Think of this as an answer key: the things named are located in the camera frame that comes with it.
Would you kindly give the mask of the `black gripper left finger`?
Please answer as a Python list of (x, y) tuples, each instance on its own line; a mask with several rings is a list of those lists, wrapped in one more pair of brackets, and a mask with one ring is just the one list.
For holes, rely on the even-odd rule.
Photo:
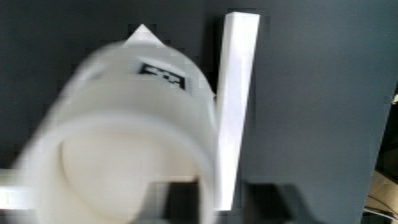
[(199, 224), (199, 182), (149, 185), (139, 224)]

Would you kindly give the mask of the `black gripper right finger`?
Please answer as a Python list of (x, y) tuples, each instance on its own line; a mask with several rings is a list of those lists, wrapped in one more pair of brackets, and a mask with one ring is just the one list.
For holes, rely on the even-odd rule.
[(245, 183), (244, 224), (315, 224), (293, 185)]

